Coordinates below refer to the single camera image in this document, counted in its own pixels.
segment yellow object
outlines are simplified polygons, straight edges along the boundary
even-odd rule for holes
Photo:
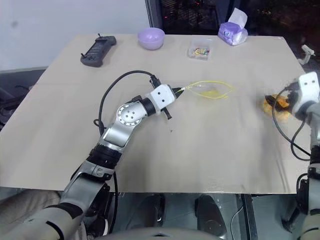
[[[281,105],[281,107],[285,108],[285,107],[289,106],[289,103],[286,102],[286,99],[287,99],[287,97],[279,96],[277,102]],[[272,106],[267,102],[266,98],[264,98],[262,109],[267,115],[272,117]],[[281,122],[288,121],[288,118],[290,116],[290,112],[288,112],[288,111],[276,111],[276,110],[274,110],[274,113],[275,113],[275,118],[278,121],[281,121]]]
[[[222,84],[229,88],[226,93],[221,94],[213,84]],[[208,99],[225,99],[227,94],[231,93],[235,88],[230,84],[223,81],[197,81],[188,86],[181,88],[180,91],[189,90],[196,95],[205,97]]]

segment white plastic part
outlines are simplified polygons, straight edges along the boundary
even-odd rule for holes
[[[309,101],[315,103],[319,102],[320,87],[317,74],[312,71],[307,74],[301,75],[298,79],[299,83],[299,97],[292,109],[292,113],[295,115],[300,107]]]
[[[305,65],[309,62],[310,60],[310,57],[311,55],[312,56],[315,56],[315,51],[312,50],[310,47],[308,47],[307,45],[302,45],[302,50],[305,52],[305,57],[304,59],[298,59],[298,62],[301,64],[301,65]]]
[[[161,84],[145,96],[150,99],[154,105],[156,115],[159,115],[161,109],[165,108],[169,104],[172,104],[176,100],[176,95],[171,90],[171,87],[167,84]]]

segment purple tissue box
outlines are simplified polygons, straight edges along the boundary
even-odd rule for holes
[[[237,42],[234,42],[235,35],[240,34],[242,31],[243,29],[238,24],[227,21],[220,25],[218,36],[227,44],[234,46],[237,45]]]

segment wooden table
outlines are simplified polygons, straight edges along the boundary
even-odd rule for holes
[[[217,36],[166,35],[162,48],[149,51],[135,35],[117,34],[103,66],[93,68],[80,62],[80,53],[95,37],[76,37],[0,132],[0,186],[63,190],[99,139],[93,120],[104,91],[121,74],[145,70],[172,87],[218,80],[236,90],[218,100],[185,92],[168,107],[171,120],[145,120],[116,168],[120,192],[296,192],[308,163],[294,158],[259,106],[265,94],[304,73],[282,37],[249,36],[229,46]],[[187,57],[192,38],[212,39],[208,61]],[[151,90],[146,75],[123,79],[106,99],[105,124],[118,106]],[[299,121],[291,117],[281,126],[291,137]],[[309,131],[296,140],[305,149]]]

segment white wall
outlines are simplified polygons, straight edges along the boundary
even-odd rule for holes
[[[145,0],[1,0],[0,71],[48,66],[78,34],[146,27]]]

